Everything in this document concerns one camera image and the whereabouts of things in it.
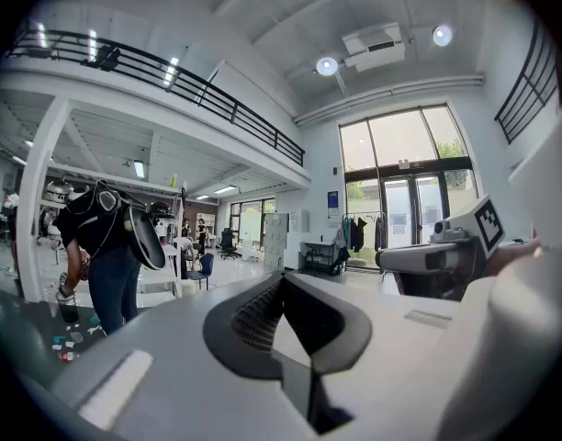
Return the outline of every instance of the white board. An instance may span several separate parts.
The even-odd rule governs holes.
[[[241,214],[240,240],[261,242],[261,217],[260,212],[243,212]]]

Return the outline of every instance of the white pillar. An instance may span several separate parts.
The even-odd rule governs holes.
[[[34,218],[39,211],[42,195],[41,177],[50,160],[62,127],[71,113],[71,102],[56,96],[46,111],[30,149],[20,185],[20,201],[17,207],[17,263],[26,300],[39,302],[42,294],[36,259],[36,236],[32,235]]]

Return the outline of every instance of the blue jeans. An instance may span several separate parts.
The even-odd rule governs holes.
[[[123,320],[129,322],[138,315],[136,285],[141,262],[129,245],[95,256],[89,266],[89,293],[97,317],[106,334],[115,332]]]

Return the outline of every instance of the ceiling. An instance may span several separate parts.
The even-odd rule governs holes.
[[[51,96],[0,90],[0,147],[4,152],[27,159],[29,147],[25,141],[34,139],[51,101]],[[153,139],[156,157],[151,162]],[[177,174],[178,184],[185,180],[187,191],[197,192],[191,198],[200,194],[212,198],[239,194],[238,189],[213,194],[228,185],[248,193],[285,184],[216,153],[207,141],[93,106],[71,112],[52,158],[58,164],[137,180],[141,179],[136,177],[133,162],[141,160],[145,165],[143,181],[169,186],[172,175]]]
[[[380,86],[474,74],[482,47],[486,0],[46,2],[33,17],[41,18],[51,28],[85,32],[94,26],[100,37],[155,52],[165,59],[179,55],[184,67],[204,77],[225,60],[295,117]],[[313,72],[321,56],[332,56],[339,62],[347,57],[344,35],[392,22],[399,24],[405,61],[362,73],[343,66],[339,71],[342,88],[336,77]],[[454,32],[446,48],[432,40],[433,29],[443,23]]]

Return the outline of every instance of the blue chair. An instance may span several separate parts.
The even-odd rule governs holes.
[[[211,276],[211,271],[214,267],[214,255],[204,254],[201,258],[199,258],[199,264],[201,265],[201,271],[190,271],[187,273],[187,277],[189,279],[193,279],[194,281],[199,281],[200,289],[201,289],[201,280],[205,279],[206,289],[209,289],[208,278]]]

